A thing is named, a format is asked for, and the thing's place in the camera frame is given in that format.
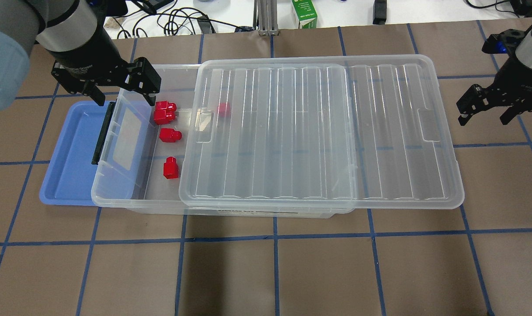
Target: white table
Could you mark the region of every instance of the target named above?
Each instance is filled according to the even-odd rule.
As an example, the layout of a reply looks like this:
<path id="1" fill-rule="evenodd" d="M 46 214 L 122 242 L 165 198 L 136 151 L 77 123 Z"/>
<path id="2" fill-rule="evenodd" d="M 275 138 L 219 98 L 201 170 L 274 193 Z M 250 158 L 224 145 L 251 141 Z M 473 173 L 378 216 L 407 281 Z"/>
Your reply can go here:
<path id="1" fill-rule="evenodd" d="M 318 12 L 318 28 L 334 26 L 370 25 L 372 24 L 374 0 L 314 0 Z M 477 6 L 492 4 L 494 0 L 471 0 Z M 138 10 L 134 4 L 128 2 L 129 12 Z M 252 26 L 254 0 L 214 0 L 202 2 L 200 0 L 178 0 L 175 8 L 195 7 L 203 11 L 213 20 L 229 22 L 235 25 Z M 499 4 L 500 10 L 512 10 L 509 3 Z M 278 28 L 295 29 L 296 23 L 292 16 L 290 0 L 278 0 Z M 140 12 L 123 22 L 129 32 L 135 22 L 144 16 Z M 493 7 L 487 9 L 474 9 L 469 7 L 464 0 L 388 0 L 387 24 L 420 23 L 420 22 L 448 22 L 468 20 L 493 20 L 498 18 L 515 18 L 508 12 L 498 12 Z M 148 36 L 163 36 L 163 31 L 156 24 L 157 17 L 146 18 L 139 23 Z M 234 28 L 227 25 L 214 23 L 217 32 L 233 32 Z M 119 29 L 108 29 L 111 38 L 116 38 Z M 196 24 L 196 31 L 201 32 Z M 187 28 L 182 28 L 179 34 L 189 34 Z"/>

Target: transparent lid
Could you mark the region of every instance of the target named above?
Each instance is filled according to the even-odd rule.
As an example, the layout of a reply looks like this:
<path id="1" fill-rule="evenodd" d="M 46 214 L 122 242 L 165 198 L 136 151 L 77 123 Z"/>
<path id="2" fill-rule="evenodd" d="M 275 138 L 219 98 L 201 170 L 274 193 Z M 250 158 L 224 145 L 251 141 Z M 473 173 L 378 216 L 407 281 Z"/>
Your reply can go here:
<path id="1" fill-rule="evenodd" d="M 190 206 L 455 208 L 460 173 L 426 56 L 204 62 L 179 195 Z"/>

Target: red plastic part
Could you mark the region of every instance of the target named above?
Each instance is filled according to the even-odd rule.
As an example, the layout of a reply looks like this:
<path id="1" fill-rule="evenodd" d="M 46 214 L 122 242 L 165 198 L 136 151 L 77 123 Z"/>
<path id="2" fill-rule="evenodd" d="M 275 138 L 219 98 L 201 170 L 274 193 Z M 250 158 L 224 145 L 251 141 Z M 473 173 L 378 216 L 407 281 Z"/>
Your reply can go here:
<path id="1" fill-rule="evenodd" d="M 174 128 L 161 128 L 159 138 L 166 143 L 173 143 L 182 139 L 182 133 Z"/>
<path id="2" fill-rule="evenodd" d="M 155 103 L 155 110 L 170 110 L 174 112 L 176 111 L 176 103 L 159 101 Z"/>
<path id="3" fill-rule="evenodd" d="M 228 102 L 221 102 L 219 106 L 217 106 L 217 115 L 220 118 L 226 118 L 230 116 L 230 105 Z"/>
<path id="4" fill-rule="evenodd" d="M 158 125 L 168 124 L 176 119 L 176 114 L 174 111 L 170 110 L 156 110 L 153 115 L 153 120 Z"/>
<path id="5" fill-rule="evenodd" d="M 176 179 L 178 178 L 178 165 L 176 164 L 176 158 L 168 157 L 164 163 L 162 174 L 166 179 Z"/>

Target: table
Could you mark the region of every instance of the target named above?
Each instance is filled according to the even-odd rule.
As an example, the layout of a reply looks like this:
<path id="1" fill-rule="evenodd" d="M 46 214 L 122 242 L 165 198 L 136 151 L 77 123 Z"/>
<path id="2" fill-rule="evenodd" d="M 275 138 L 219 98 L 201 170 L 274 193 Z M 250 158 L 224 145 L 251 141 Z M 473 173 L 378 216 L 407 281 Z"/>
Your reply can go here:
<path id="1" fill-rule="evenodd" d="M 471 0 L 472 4 L 492 4 L 494 0 Z M 127 2 L 129 12 L 139 10 L 131 2 Z M 169 8 L 165 6 L 159 12 Z M 254 0 L 213 0 L 202 2 L 200 0 L 178 0 L 175 8 L 195 7 L 208 14 L 211 19 L 229 22 L 235 25 L 252 26 L 252 12 Z M 373 0 L 314 0 L 314 7 L 318 12 L 318 28 L 331 28 L 336 26 L 371 25 L 373 23 Z M 469 20 L 494 20 L 498 18 L 514 18 L 509 12 L 498 12 L 494 8 L 477 10 L 466 5 L 464 0 L 388 0 L 387 24 L 421 23 L 421 22 L 453 22 Z M 499 4 L 499 10 L 512 10 L 510 4 Z M 144 16 L 141 12 L 123 22 L 124 28 L 132 33 L 136 21 Z M 213 23 L 217 32 L 233 32 L 234 28 L 228 25 Z M 148 36 L 163 36 L 163 31 L 156 24 L 156 17 L 146 18 L 139 23 Z M 295 29 L 297 27 L 292 16 L 292 4 L 289 0 L 278 0 L 278 28 Z M 196 32 L 201 30 L 196 25 Z M 111 38 L 118 36 L 119 28 L 106 28 Z M 180 35 L 189 34 L 187 28 L 182 28 Z"/>
<path id="2" fill-rule="evenodd" d="M 508 19 L 117 40 L 126 59 L 414 54 L 436 65 L 466 200 L 455 210 L 364 210 L 329 219 L 143 215 L 48 206 L 39 188 L 69 96 L 36 46 L 0 112 L 0 315 L 532 315 L 532 114 L 467 126 L 456 100 L 505 56 L 484 34 Z M 107 98 L 117 89 L 106 88 Z"/>

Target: black cable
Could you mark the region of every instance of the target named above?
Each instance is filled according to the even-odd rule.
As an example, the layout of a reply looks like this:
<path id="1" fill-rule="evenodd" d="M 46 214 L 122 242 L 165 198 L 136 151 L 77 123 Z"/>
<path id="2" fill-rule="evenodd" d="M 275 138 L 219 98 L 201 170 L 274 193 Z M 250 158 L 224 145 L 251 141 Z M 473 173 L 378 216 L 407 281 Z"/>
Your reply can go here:
<path id="1" fill-rule="evenodd" d="M 157 14 L 153 14 L 153 15 L 146 15 L 146 16 L 143 16 L 143 17 L 139 18 L 135 22 L 135 24 L 133 26 L 133 29 L 132 29 L 133 34 L 136 34 L 136 36 L 138 36 L 137 29 L 141 29 L 145 33 L 145 35 L 147 35 L 147 32 L 145 32 L 145 30 L 143 30 L 142 28 L 138 28 L 137 26 L 139 25 L 139 23 L 142 20 L 145 20 L 149 16 L 157 16 L 157 21 L 156 22 L 157 22 L 158 26 L 160 26 L 160 28 L 162 28 L 163 33 L 164 33 L 165 36 L 174 36 L 174 35 L 178 34 L 178 32 L 180 31 L 181 28 L 183 28 L 183 27 L 184 28 L 188 28 L 185 25 L 186 22 L 189 22 L 190 26 L 192 28 L 190 33 L 191 34 L 195 34 L 196 33 L 196 29 L 194 27 L 194 24 L 193 24 L 192 20 L 194 20 L 194 19 L 195 20 L 200 20 L 203 17 L 205 17 L 204 19 L 207 20 L 209 22 L 209 24 L 211 25 L 212 32 L 216 32 L 216 31 L 215 31 L 215 28 L 213 27 L 213 24 L 211 22 L 232 26 L 234 28 L 238 27 L 235 24 L 230 24 L 230 23 L 222 22 L 222 21 L 218 21 L 218 20 L 212 20 L 211 18 L 209 18 L 207 16 L 207 14 L 205 14 L 204 12 L 198 10 L 197 8 L 183 7 L 183 8 L 180 8 L 180 9 L 175 9 L 174 6 L 176 5 L 177 2 L 178 2 L 178 0 L 176 0 L 176 2 L 174 2 L 174 4 L 171 7 L 166 8 L 166 10 L 164 10 L 163 12 L 160 12 L 160 13 L 157 13 Z M 193 10 L 194 12 L 191 13 L 191 14 L 187 14 L 185 10 Z M 193 17 L 194 14 L 201 14 L 201 16 L 196 18 L 196 17 Z M 160 24 L 160 18 L 162 16 L 168 16 L 168 22 L 165 25 Z M 182 21 L 182 23 L 177 23 L 175 21 L 176 18 L 183 18 L 184 20 Z"/>
<path id="2" fill-rule="evenodd" d="M 120 38 L 120 34 L 122 34 L 122 32 L 124 33 L 125 38 L 128 38 L 128 37 L 131 38 L 131 34 L 130 34 L 130 33 L 129 33 L 129 32 L 128 32 L 128 31 L 127 31 L 122 25 L 121 25 L 121 23 L 118 22 L 118 20 L 117 20 L 116 18 L 113 18 L 113 20 L 114 20 L 114 21 L 120 26 L 120 28 L 121 28 L 121 31 L 118 32 L 118 37 L 117 37 L 117 39 L 119 40 L 119 38 Z"/>
<path id="3" fill-rule="evenodd" d="M 508 13 L 513 13 L 513 14 L 515 14 L 515 16 L 517 16 L 517 18 L 519 17 L 519 14 L 515 13 L 514 11 L 510 11 L 510 10 L 500 10 L 500 9 L 498 9 L 498 4 L 499 4 L 499 2 L 496 1 L 496 5 L 494 5 L 494 8 L 496 9 L 497 12 L 508 12 Z"/>
<path id="4" fill-rule="evenodd" d="M 140 37 L 140 36 L 139 36 L 139 30 L 142 30 L 143 33 L 145 33 L 145 37 L 149 37 L 149 36 L 147 35 L 147 32 L 145 32 L 145 30 L 143 30 L 142 28 L 137 28 L 137 30 L 135 30 L 135 36 Z"/>
<path id="5" fill-rule="evenodd" d="M 497 6 L 498 4 L 503 4 L 504 2 L 509 2 L 510 0 L 503 0 L 503 1 L 500 1 L 498 2 L 498 0 L 496 0 L 496 2 L 494 4 L 488 4 L 486 6 L 475 6 L 474 4 L 471 4 L 468 0 L 465 0 L 468 4 L 469 7 L 471 8 L 475 8 L 475 9 L 485 9 L 485 8 L 492 8 L 494 6 Z"/>
<path id="6" fill-rule="evenodd" d="M 230 23 L 227 23 L 227 22 L 221 22 L 221 21 L 218 21 L 218 20 L 213 20 L 212 18 L 209 18 L 208 20 L 209 20 L 209 22 L 215 22 L 215 23 L 219 23 L 219 24 L 225 24 L 225 25 L 232 26 L 232 27 L 234 27 L 234 28 L 238 28 L 238 26 L 236 26 L 235 24 L 230 24 Z"/>
<path id="7" fill-rule="evenodd" d="M 502 1 L 498 1 L 496 0 L 496 2 L 494 2 L 493 4 L 487 4 L 486 6 L 475 6 L 474 4 L 471 4 L 469 0 L 465 0 L 466 4 L 468 4 L 469 7 L 471 8 L 475 8 L 475 9 L 485 9 L 485 8 L 491 8 L 491 7 L 494 7 L 496 9 L 497 12 L 507 12 L 507 13 L 513 13 L 517 16 L 517 18 L 519 17 L 519 15 L 517 13 L 515 13 L 514 11 L 509 11 L 509 10 L 500 10 L 498 8 L 498 4 L 504 4 L 505 2 L 509 2 L 510 0 L 502 0 Z"/>

